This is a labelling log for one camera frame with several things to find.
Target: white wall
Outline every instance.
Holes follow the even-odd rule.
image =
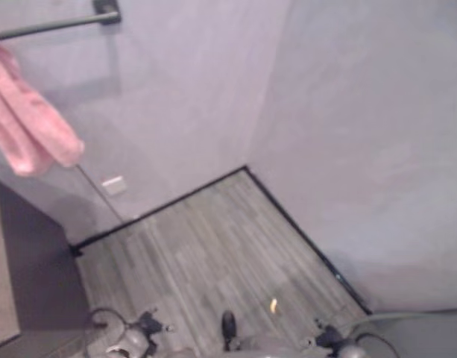
[[[5,44],[86,142],[91,179],[124,175],[129,190],[107,199],[127,220],[246,163],[289,0],[119,3],[120,26]],[[0,30],[92,13],[89,0],[0,1]],[[120,222],[78,172],[28,180],[0,168],[72,242]]]
[[[294,1],[249,164],[372,309],[457,307],[457,1]]]
[[[381,334],[402,358],[457,358],[457,313],[379,321],[372,333]],[[370,357],[391,358],[392,352],[375,339],[362,339],[361,345]]]

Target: metal bracket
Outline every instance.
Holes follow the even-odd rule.
[[[117,0],[92,0],[94,11],[98,15],[104,15],[106,13],[117,13],[110,19],[101,20],[102,25],[118,24],[122,21],[121,11]]]

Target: black baseboard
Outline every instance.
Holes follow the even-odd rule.
[[[265,194],[266,198],[278,209],[281,215],[286,219],[287,222],[296,230],[296,232],[306,241],[311,249],[321,258],[324,265],[332,272],[336,280],[346,289],[353,300],[362,308],[362,310],[371,315],[372,311],[368,308],[368,305],[362,299],[362,297],[356,292],[356,290],[347,282],[341,272],[329,261],[329,259],[323,254],[318,246],[301,230],[296,221],[288,214],[288,212],[281,206],[279,201],[270,193],[266,186],[258,179],[258,177],[248,168],[245,167],[245,171],[253,180],[253,182],[259,187],[259,189]]]
[[[191,195],[196,194],[197,192],[200,192],[203,189],[206,189],[208,186],[212,186],[214,184],[217,184],[218,182],[222,181],[223,179],[228,178],[231,175],[234,175],[238,172],[245,171],[248,176],[253,180],[253,182],[258,186],[258,188],[265,194],[266,198],[278,209],[278,211],[281,213],[281,215],[286,219],[286,221],[296,230],[296,232],[304,239],[304,241],[309,245],[309,247],[321,258],[323,261],[324,265],[332,272],[336,280],[346,289],[346,291],[349,293],[349,295],[353,298],[353,300],[361,307],[361,309],[368,315],[372,314],[372,311],[368,308],[367,304],[365,301],[362,299],[362,297],[356,292],[356,290],[347,282],[347,280],[344,278],[344,276],[338,271],[338,269],[329,261],[329,259],[322,253],[322,251],[318,248],[318,246],[304,233],[303,230],[296,224],[294,219],[288,214],[288,212],[281,206],[279,201],[270,193],[270,191],[266,188],[266,186],[259,180],[259,178],[248,168],[248,166],[242,166],[241,168],[238,168],[236,170],[233,170],[222,177],[210,181],[209,183],[206,183],[203,186],[200,186],[199,188],[180,196],[179,198],[176,198],[167,204],[162,205],[161,207],[158,207],[155,210],[149,211],[148,213],[140,216],[139,218],[135,220],[131,220],[129,222],[126,222],[124,224],[121,224],[112,230],[100,233],[98,235],[94,235],[81,243],[77,245],[70,245],[71,251],[75,257],[79,257],[82,255],[82,249],[84,249],[86,246],[93,244],[94,242],[97,242],[99,240],[102,240],[103,238],[109,236],[112,233],[115,233],[119,230],[122,230],[128,226],[131,226],[132,224],[139,222],[143,219],[146,219],[147,217],[158,213],[161,210],[164,210],[167,207],[170,207],[173,204],[176,204],[178,201],[182,201],[186,198],[188,198]]]
[[[180,197],[168,202],[167,204],[164,204],[164,205],[162,205],[160,207],[157,207],[157,208],[155,208],[155,209],[153,209],[153,210],[141,215],[137,219],[125,222],[124,224],[118,225],[113,229],[110,229],[108,231],[104,231],[103,233],[98,233],[97,235],[91,236],[90,238],[85,239],[84,241],[82,241],[82,242],[80,242],[80,243],[78,243],[76,245],[69,245],[69,247],[71,249],[71,252],[75,257],[79,257],[79,256],[82,255],[82,249],[85,248],[86,246],[89,246],[89,245],[93,244],[94,242],[102,240],[103,238],[105,238],[106,236],[109,236],[112,233],[115,233],[117,231],[125,229],[127,226],[131,226],[132,224],[135,224],[136,222],[140,222],[141,220],[146,219],[147,217],[149,217],[149,216],[151,216],[153,214],[156,214],[159,211],[164,210],[165,208],[170,207],[171,205],[176,204],[179,201],[187,199],[189,196],[194,195],[194,194],[196,194],[197,192],[200,192],[203,189],[206,189],[208,186],[212,186],[214,184],[217,184],[218,182],[222,181],[223,179],[226,179],[226,178],[230,177],[231,175],[234,175],[234,174],[236,174],[236,173],[238,173],[238,172],[240,172],[242,170],[245,170],[246,168],[247,168],[246,166],[242,166],[240,168],[232,170],[231,172],[229,172],[229,173],[227,173],[225,175],[222,175],[218,179],[212,180],[209,183],[206,183],[203,186],[200,186],[197,189],[192,190],[191,192],[188,192],[187,194],[184,194],[184,195],[182,195],[182,196],[180,196]]]

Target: towel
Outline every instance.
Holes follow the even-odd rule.
[[[84,144],[62,116],[21,77],[0,46],[0,149],[15,174],[40,175],[58,162],[74,166]]]

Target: floor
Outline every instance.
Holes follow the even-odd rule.
[[[241,335],[294,344],[318,332],[314,318],[342,325],[365,315],[245,172],[88,246],[78,265],[92,307],[130,319],[157,307],[175,325],[156,338],[160,353],[218,353],[227,308]],[[95,340],[92,352],[104,344]]]

